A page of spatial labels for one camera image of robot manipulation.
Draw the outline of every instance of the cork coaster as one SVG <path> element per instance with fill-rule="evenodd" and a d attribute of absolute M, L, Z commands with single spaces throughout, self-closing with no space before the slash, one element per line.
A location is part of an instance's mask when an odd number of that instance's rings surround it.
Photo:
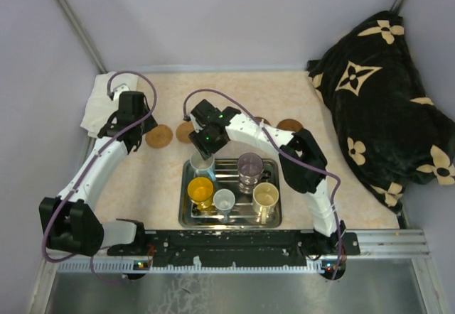
<path fill-rule="evenodd" d="M 268 124 L 270 126 L 270 122 L 268 122 L 266 119 L 264 119 L 263 117 L 255 117 L 257 121 L 261 122 L 262 120 L 264 120 L 264 123 L 265 124 Z"/>
<path fill-rule="evenodd" d="M 300 131 L 304 126 L 294 119 L 285 119 L 279 122 L 277 128 L 284 131 Z"/>
<path fill-rule="evenodd" d="M 172 130 L 165 124 L 159 124 L 149 133 L 145 134 L 145 142 L 153 148 L 163 148 L 172 141 Z"/>
<path fill-rule="evenodd" d="M 182 143 L 182 144 L 191 144 L 190 138 L 188 138 L 188 135 L 194 131 L 193 123 L 190 122 L 183 122 L 177 127 L 176 130 L 176 136 L 177 139 Z"/>

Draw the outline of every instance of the white wall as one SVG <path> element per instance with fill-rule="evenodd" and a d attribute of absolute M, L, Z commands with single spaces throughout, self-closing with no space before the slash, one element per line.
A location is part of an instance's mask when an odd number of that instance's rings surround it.
<path fill-rule="evenodd" d="M 435 105 L 455 120 L 455 0 L 409 0 L 403 8 L 411 54 Z M 411 223 L 424 229 L 447 300 L 455 310 L 455 186 L 409 188 Z"/>
<path fill-rule="evenodd" d="M 75 172 L 96 71 L 54 0 L 0 0 L 0 313 L 23 313 L 41 259 L 38 205 Z"/>
<path fill-rule="evenodd" d="M 394 0 L 68 1 L 108 70 L 181 70 L 303 67 Z"/>

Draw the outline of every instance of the round coaster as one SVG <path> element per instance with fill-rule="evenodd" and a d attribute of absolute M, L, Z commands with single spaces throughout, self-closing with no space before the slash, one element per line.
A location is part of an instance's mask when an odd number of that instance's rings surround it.
<path fill-rule="evenodd" d="M 257 121 L 261 122 L 262 120 L 264 120 L 264 123 L 265 124 L 268 124 L 270 126 L 270 122 L 268 122 L 266 119 L 264 119 L 263 117 L 255 117 Z"/>
<path fill-rule="evenodd" d="M 188 135 L 194 131 L 193 124 L 190 122 L 183 122 L 177 127 L 176 136 L 177 139 L 183 144 L 191 144 L 190 138 Z"/>
<path fill-rule="evenodd" d="M 145 142 L 153 148 L 163 148 L 172 141 L 172 130 L 165 124 L 159 124 L 149 133 L 145 134 Z"/>
<path fill-rule="evenodd" d="M 294 119 L 285 119 L 279 122 L 277 128 L 284 131 L 300 131 L 304 126 Z"/>

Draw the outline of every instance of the black pillow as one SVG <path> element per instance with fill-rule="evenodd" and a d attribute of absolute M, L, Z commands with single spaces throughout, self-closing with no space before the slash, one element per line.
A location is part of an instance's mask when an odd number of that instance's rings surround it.
<path fill-rule="evenodd" d="M 455 183 L 455 123 L 425 93 L 404 34 L 402 17 L 377 13 L 307 67 L 348 165 L 394 212 L 411 181 Z"/>

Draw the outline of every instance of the white towel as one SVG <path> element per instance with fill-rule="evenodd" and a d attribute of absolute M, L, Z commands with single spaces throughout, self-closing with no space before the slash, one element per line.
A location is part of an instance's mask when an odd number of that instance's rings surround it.
<path fill-rule="evenodd" d="M 121 74 L 111 84 L 114 100 L 107 96 L 107 81 L 115 72 L 98 75 L 95 86 L 85 106 L 84 118 L 80 126 L 88 130 L 88 136 L 96 138 L 100 129 L 106 124 L 113 112 L 118 110 L 119 96 L 126 90 L 136 90 L 138 77 L 133 74 Z"/>

